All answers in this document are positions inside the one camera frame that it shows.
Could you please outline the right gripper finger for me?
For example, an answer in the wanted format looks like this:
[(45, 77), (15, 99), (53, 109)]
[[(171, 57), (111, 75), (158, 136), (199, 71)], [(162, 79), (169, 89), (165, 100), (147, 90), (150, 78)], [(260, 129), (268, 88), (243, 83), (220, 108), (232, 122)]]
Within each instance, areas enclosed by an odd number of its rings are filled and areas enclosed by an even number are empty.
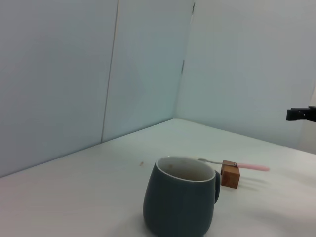
[(286, 120), (287, 121), (296, 121), (296, 120), (316, 121), (316, 107), (309, 106), (308, 108), (291, 108), (287, 110)]

